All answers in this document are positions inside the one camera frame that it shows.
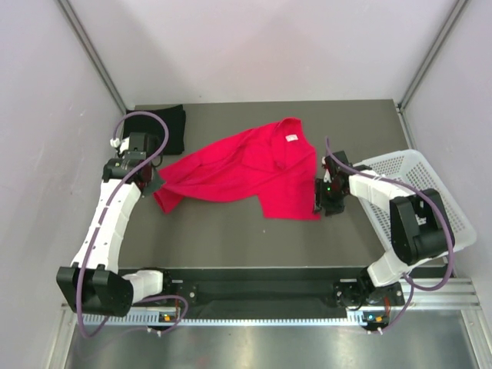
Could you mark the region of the red polo shirt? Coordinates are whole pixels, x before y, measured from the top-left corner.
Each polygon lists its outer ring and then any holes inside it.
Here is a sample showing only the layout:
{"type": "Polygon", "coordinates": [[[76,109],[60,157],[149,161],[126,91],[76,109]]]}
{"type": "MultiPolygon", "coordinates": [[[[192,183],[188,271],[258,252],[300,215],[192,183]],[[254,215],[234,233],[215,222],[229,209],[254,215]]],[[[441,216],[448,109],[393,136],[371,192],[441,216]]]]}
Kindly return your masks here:
{"type": "Polygon", "coordinates": [[[285,118],[223,138],[159,171],[154,193],[169,213],[185,198],[232,202],[259,200],[265,218],[316,221],[315,148],[299,118],[285,118]]]}

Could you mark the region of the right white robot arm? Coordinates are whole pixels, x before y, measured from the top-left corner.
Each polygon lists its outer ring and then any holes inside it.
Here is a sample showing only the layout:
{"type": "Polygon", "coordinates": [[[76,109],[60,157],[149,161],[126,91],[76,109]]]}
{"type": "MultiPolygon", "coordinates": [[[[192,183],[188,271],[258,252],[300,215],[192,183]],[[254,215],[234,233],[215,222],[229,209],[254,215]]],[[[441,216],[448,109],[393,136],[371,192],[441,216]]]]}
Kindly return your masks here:
{"type": "Polygon", "coordinates": [[[378,175],[366,165],[353,166],[344,151],[322,158],[323,178],[315,180],[314,212],[340,214],[344,200],[365,200],[389,217],[389,248],[357,277],[358,292],[368,304],[387,294],[387,286],[410,274],[421,262],[454,250],[455,238],[440,193],[378,175]]]}

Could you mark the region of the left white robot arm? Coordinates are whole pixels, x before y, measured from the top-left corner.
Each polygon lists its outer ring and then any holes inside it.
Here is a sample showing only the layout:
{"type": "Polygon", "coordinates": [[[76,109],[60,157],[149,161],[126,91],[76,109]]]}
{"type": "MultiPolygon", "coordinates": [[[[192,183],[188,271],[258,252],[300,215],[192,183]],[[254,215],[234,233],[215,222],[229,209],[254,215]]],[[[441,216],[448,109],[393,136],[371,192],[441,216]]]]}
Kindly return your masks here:
{"type": "Polygon", "coordinates": [[[100,195],[85,240],[70,266],[61,267],[56,282],[75,313],[124,317],[145,298],[167,304],[174,286],[158,270],[118,273],[121,244],[137,202],[163,181],[153,166],[162,141],[134,132],[114,141],[117,155],[103,167],[100,195]]]}

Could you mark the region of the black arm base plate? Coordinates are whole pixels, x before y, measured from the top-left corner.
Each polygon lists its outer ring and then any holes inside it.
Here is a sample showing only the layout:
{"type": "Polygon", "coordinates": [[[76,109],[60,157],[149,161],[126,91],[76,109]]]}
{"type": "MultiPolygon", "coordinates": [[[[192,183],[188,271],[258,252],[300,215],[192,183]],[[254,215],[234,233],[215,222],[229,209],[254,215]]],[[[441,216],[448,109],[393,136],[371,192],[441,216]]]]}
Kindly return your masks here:
{"type": "Polygon", "coordinates": [[[366,295],[354,280],[173,280],[164,294],[177,294],[191,304],[212,301],[299,301],[317,299],[328,307],[401,307],[405,303],[400,284],[366,295]]]}

